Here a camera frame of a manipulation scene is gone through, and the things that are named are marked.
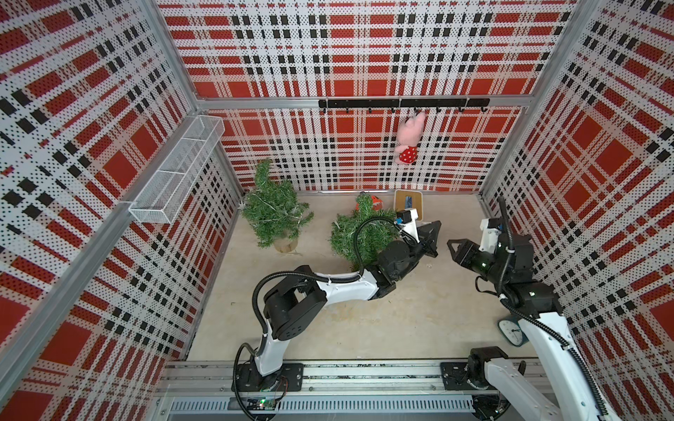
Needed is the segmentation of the small christmas tree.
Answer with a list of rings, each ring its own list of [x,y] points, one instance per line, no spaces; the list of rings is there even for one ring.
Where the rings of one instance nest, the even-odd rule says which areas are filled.
[[[270,160],[257,165],[255,185],[244,198],[242,216],[253,229],[258,247],[289,254],[296,250],[299,235],[314,213],[308,203],[298,200],[289,180],[272,180],[270,170]]]
[[[399,239],[393,226],[395,212],[377,209],[373,196],[361,193],[351,214],[338,214],[332,224],[330,245],[345,258],[353,271],[377,261],[377,256],[392,241]]]

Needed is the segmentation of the clear star string light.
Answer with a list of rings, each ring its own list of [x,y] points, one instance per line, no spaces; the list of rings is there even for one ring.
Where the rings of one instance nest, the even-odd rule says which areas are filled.
[[[287,182],[267,182],[247,194],[242,214],[253,229],[257,245],[271,247],[277,240],[296,240],[314,218],[310,205],[298,200]],[[334,253],[354,261],[358,250],[365,261],[373,259],[399,234],[391,225],[394,212],[377,209],[375,199],[366,193],[356,197],[350,214],[339,214],[331,224],[330,246]]]

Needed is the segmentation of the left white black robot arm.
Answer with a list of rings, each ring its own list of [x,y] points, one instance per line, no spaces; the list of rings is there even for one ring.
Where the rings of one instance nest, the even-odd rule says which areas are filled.
[[[400,234],[377,256],[364,265],[359,236],[365,227],[386,223]],[[417,223],[409,212],[400,212],[396,220],[372,217],[360,224],[352,236],[356,259],[361,268],[353,273],[325,275],[307,266],[293,271],[267,275],[258,282],[252,295],[252,308],[263,332],[260,347],[248,343],[242,350],[249,361],[237,361],[233,370],[233,392],[258,392],[277,386],[288,391],[301,390],[304,366],[285,363],[284,354],[291,340],[303,333],[319,313],[329,305],[350,301],[385,298],[419,264],[422,257],[437,256],[437,241],[442,223]]]

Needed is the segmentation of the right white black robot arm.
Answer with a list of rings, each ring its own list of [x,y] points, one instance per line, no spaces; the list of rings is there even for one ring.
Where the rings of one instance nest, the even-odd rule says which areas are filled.
[[[518,331],[521,342],[534,347],[556,398],[550,400],[533,386],[525,366],[514,366],[499,347],[472,349],[466,382],[474,389],[493,387],[525,420],[619,419],[572,337],[558,294],[534,278],[530,236],[514,231],[505,198],[498,199],[498,208],[498,217],[482,221],[480,243],[449,240],[449,251],[478,282],[493,285],[491,295],[510,313],[500,331]]]

